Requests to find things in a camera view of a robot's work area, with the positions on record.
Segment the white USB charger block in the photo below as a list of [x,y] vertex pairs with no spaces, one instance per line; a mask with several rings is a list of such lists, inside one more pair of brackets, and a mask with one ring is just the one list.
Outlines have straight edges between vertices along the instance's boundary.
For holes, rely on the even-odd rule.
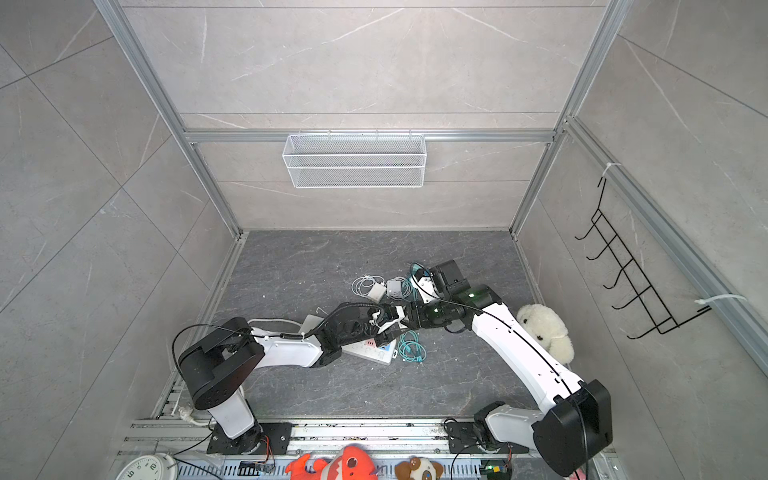
[[369,289],[369,291],[366,293],[366,297],[371,299],[374,302],[380,302],[381,299],[386,295],[387,288],[382,283],[374,283],[372,287]]

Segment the white power strip colourful sockets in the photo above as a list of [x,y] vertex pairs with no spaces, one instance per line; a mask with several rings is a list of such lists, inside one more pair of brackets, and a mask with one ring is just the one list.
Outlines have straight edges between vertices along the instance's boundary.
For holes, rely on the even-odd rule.
[[[313,327],[316,327],[322,318],[316,315],[307,315],[302,326],[299,329],[300,333],[308,333]],[[384,344],[377,347],[374,340],[366,340],[357,342],[342,347],[344,354],[352,355],[357,358],[373,361],[383,365],[390,365],[396,352],[396,340],[391,341],[388,344]]]

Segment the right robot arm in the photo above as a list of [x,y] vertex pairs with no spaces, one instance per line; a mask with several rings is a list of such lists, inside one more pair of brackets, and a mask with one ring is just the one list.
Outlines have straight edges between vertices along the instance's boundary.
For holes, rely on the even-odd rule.
[[536,409],[495,402],[474,417],[483,448],[526,447],[564,478],[587,479],[590,462],[613,441],[611,396],[597,380],[583,381],[556,360],[518,322],[490,287],[473,287],[455,261],[410,267],[418,297],[408,313],[419,328],[460,322],[490,345],[523,382]]

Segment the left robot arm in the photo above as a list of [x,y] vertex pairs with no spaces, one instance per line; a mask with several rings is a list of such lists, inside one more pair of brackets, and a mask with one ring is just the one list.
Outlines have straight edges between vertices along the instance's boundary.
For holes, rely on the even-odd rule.
[[229,440],[260,432],[241,386],[258,368],[319,368],[343,348],[373,340],[378,346],[397,338],[407,327],[404,306],[345,302],[305,332],[257,330],[243,317],[221,325],[181,354],[172,350],[175,367],[186,383],[193,406],[208,412]]

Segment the white grey charger block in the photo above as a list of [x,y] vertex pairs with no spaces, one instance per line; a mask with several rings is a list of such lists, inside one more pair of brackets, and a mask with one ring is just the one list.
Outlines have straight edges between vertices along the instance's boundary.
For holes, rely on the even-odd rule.
[[411,292],[410,283],[403,277],[396,277],[386,281],[386,294],[393,299],[406,299]]

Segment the white plush seal toy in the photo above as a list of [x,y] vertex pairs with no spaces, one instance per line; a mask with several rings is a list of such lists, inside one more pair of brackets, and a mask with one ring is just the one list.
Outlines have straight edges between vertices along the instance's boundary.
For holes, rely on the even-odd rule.
[[574,360],[568,329],[554,310],[542,304],[524,305],[516,319],[556,361],[568,365]]

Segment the red plush lobster toy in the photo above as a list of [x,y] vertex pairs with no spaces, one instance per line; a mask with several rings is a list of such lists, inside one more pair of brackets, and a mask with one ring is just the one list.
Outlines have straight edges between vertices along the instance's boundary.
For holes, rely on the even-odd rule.
[[377,468],[370,456],[357,446],[346,446],[332,460],[316,459],[308,467],[304,454],[285,468],[292,480],[377,480]]

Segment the brown white plush dog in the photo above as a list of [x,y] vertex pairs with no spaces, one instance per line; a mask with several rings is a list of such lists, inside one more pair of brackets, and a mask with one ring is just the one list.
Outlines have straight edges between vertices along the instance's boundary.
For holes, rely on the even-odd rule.
[[438,462],[424,457],[412,457],[394,468],[397,480],[440,480],[445,468]]

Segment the white round clock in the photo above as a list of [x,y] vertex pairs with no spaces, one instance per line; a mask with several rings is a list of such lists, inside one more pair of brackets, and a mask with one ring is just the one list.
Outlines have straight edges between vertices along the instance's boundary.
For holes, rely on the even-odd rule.
[[177,480],[178,466],[165,453],[142,455],[131,460],[116,476],[116,480]]

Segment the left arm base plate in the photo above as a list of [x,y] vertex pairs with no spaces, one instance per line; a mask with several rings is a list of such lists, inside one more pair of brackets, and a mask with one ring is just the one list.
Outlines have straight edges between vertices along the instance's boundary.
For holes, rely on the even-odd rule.
[[291,438],[293,424],[289,422],[256,423],[236,439],[230,439],[216,425],[207,446],[207,454],[221,455],[285,455]]

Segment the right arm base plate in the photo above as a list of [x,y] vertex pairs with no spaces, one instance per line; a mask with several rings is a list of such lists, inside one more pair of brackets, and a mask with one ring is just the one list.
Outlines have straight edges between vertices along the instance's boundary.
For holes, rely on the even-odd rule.
[[443,430],[448,438],[449,451],[458,453],[483,454],[526,454],[530,449],[514,443],[498,442],[489,431],[477,422],[463,422],[453,418],[445,419]]

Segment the black wall hook rack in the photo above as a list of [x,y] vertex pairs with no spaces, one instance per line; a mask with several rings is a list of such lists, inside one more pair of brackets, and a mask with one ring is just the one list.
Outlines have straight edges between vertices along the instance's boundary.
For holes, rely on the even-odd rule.
[[640,340],[651,333],[666,335],[712,312],[711,306],[704,305],[700,306],[692,316],[686,319],[678,319],[672,313],[658,289],[646,274],[641,262],[631,252],[627,243],[603,211],[602,202],[605,197],[606,186],[607,180],[600,178],[597,183],[599,196],[595,210],[589,218],[589,228],[582,235],[575,235],[574,239],[580,242],[592,237],[598,239],[602,248],[597,253],[586,254],[586,260],[588,262],[596,262],[606,257],[612,259],[618,266],[613,282],[602,285],[604,290],[615,290],[620,285],[626,285],[630,288],[631,295],[623,303],[612,305],[611,309],[619,312],[626,310],[631,305],[639,304],[644,316],[650,321],[648,329],[637,334],[627,334],[626,338],[628,340]]

